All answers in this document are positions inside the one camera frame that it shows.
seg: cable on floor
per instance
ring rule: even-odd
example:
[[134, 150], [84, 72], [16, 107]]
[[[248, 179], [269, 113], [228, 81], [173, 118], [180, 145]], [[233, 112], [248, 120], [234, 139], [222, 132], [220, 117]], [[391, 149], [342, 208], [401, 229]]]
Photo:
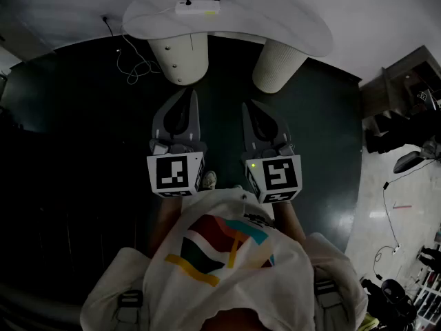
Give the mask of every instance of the cable on floor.
[[381, 250], [383, 250], [383, 249], [385, 249], [385, 248], [392, 249], [392, 252], [395, 250], [395, 248], [392, 248], [392, 247], [389, 246], [389, 245], [385, 245], [385, 246], [382, 246], [380, 249], [378, 249], [377, 253], [375, 254], [375, 257], [373, 258], [373, 266], [372, 266], [372, 270], [373, 270], [373, 273], [375, 274], [375, 277], [377, 277], [377, 279], [378, 279], [379, 281], [381, 281], [383, 278], [381, 277], [380, 274], [378, 274], [378, 273], [375, 271], [375, 264], [376, 264], [377, 262], [379, 262], [379, 260], [381, 260], [381, 257], [383, 256]]
[[416, 292], [417, 290], [419, 290], [421, 288], [420, 286], [417, 286], [417, 288], [415, 290], [410, 290], [411, 288], [414, 288], [414, 286], [417, 285], [418, 282], [420, 281], [420, 279], [414, 279], [412, 276], [410, 276], [410, 278], [413, 279], [415, 282], [404, 290], [406, 293], [408, 293], [408, 292]]
[[[389, 212], [387, 211], [386, 197], [385, 197], [385, 195], [384, 195], [384, 192], [385, 192], [385, 190], [389, 187], [389, 185], [390, 185], [391, 183], [394, 183], [395, 181], [398, 181], [398, 180], [400, 180], [401, 178], [407, 177], [407, 176], [409, 176], [410, 174], [412, 174], [412, 173], [414, 173], [414, 172], [417, 172], [417, 171], [420, 170], [420, 169], [423, 169], [424, 167], [428, 166], [429, 164], [431, 164], [431, 163], [433, 163], [433, 162], [435, 162], [435, 161], [437, 161], [437, 160], [438, 160], [438, 158], [435, 157], [434, 160], [432, 160], [432, 161], [430, 161], [430, 162], [428, 162], [428, 163], [422, 165], [421, 167], [419, 167], [419, 168], [417, 168], [417, 169], [415, 169], [415, 170], [412, 170], [411, 172], [409, 172], [409, 173], [407, 173], [407, 174], [405, 174], [405, 175], [402, 175], [401, 177], [398, 177], [397, 179], [394, 179], [394, 180], [389, 181], [389, 182], [386, 181], [386, 183], [385, 183], [384, 186], [383, 186], [383, 203], [384, 203], [384, 211], [386, 212], [387, 219], [389, 220], [389, 225], [391, 226], [391, 231], [392, 231], [392, 234], [393, 234], [393, 238], [395, 239], [395, 242], [397, 243], [397, 247], [398, 247], [400, 244], [398, 243], [397, 237], [396, 237], [395, 232], [394, 232], [394, 230], [393, 230], [391, 217], [390, 217], [390, 215], [389, 215]], [[382, 246], [380, 249], [378, 249], [378, 251], [377, 251], [375, 257], [373, 258], [373, 267], [372, 267], [372, 269], [373, 269], [373, 273], [375, 274], [375, 276], [377, 277], [377, 279], [380, 280], [380, 281], [382, 280], [382, 276], [381, 276], [380, 274], [378, 274], [378, 273], [375, 271], [375, 264], [376, 264], [377, 262], [379, 262], [379, 260], [381, 260], [381, 258], [382, 258], [381, 250], [383, 250], [383, 249], [385, 249], [385, 248], [390, 248], [390, 249], [392, 249], [392, 252], [396, 249], [396, 248], [392, 248], [392, 247], [389, 246], [389, 245]]]

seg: white floor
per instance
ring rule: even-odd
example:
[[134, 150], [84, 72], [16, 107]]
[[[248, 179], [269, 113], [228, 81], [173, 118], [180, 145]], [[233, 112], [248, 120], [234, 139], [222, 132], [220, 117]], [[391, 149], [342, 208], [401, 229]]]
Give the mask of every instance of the white floor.
[[[414, 146], [398, 148], [386, 154], [369, 154], [363, 148], [362, 172], [356, 217], [346, 249], [359, 276], [365, 275], [378, 285], [373, 273], [376, 252], [384, 245], [396, 246], [384, 210], [382, 187], [386, 181], [398, 178], [393, 173], [395, 162]], [[441, 165], [432, 163], [402, 178], [384, 192], [393, 229], [401, 248], [395, 255], [385, 248], [376, 272], [385, 279], [396, 279], [409, 295], [417, 289], [413, 278], [423, 264], [416, 260], [420, 247], [434, 246], [434, 237], [441, 223]], [[411, 208], [393, 209], [394, 206], [411, 205]]]

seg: white t-shirt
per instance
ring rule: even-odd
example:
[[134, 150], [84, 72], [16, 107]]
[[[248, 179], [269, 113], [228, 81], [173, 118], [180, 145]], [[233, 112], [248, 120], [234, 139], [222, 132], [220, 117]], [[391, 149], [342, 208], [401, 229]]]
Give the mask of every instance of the white t-shirt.
[[[142, 290], [142, 307], [119, 310], [118, 297], [133, 289]], [[81, 326], [200, 330], [233, 308], [254, 310], [269, 330], [344, 331], [360, 325], [367, 297], [348, 258], [323, 236], [302, 248], [273, 227], [253, 194], [212, 190], [192, 198], [152, 260], [131, 248], [118, 253]]]

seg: power strip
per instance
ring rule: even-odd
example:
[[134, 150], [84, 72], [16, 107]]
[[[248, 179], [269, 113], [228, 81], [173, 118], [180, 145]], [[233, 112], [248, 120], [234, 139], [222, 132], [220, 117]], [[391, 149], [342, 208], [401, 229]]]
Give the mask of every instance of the power strip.
[[401, 244], [398, 244], [395, 249], [393, 249], [392, 255], [395, 255], [397, 251], [401, 248]]
[[219, 1], [193, 0], [191, 5], [178, 1], [174, 8], [176, 14], [218, 14], [221, 11]]

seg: human leg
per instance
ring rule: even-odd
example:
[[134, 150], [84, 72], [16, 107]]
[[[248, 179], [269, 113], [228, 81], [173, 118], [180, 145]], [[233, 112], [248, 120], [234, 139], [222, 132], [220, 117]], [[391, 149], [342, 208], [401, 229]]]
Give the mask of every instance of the human leg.
[[434, 259], [428, 259], [426, 257], [419, 257], [419, 260], [425, 264], [426, 266], [429, 266], [432, 270], [438, 269], [438, 264], [436, 263], [436, 260]]
[[377, 151], [378, 153], [385, 153], [402, 147], [406, 144], [405, 131], [399, 129], [393, 129], [388, 131], [381, 137], [377, 138]]
[[436, 249], [423, 248], [421, 249], [421, 253], [429, 255], [434, 259], [441, 261], [441, 251]]
[[380, 320], [380, 322], [386, 323], [389, 320], [388, 305], [384, 297], [382, 299], [375, 298], [371, 294], [367, 296], [367, 312]]

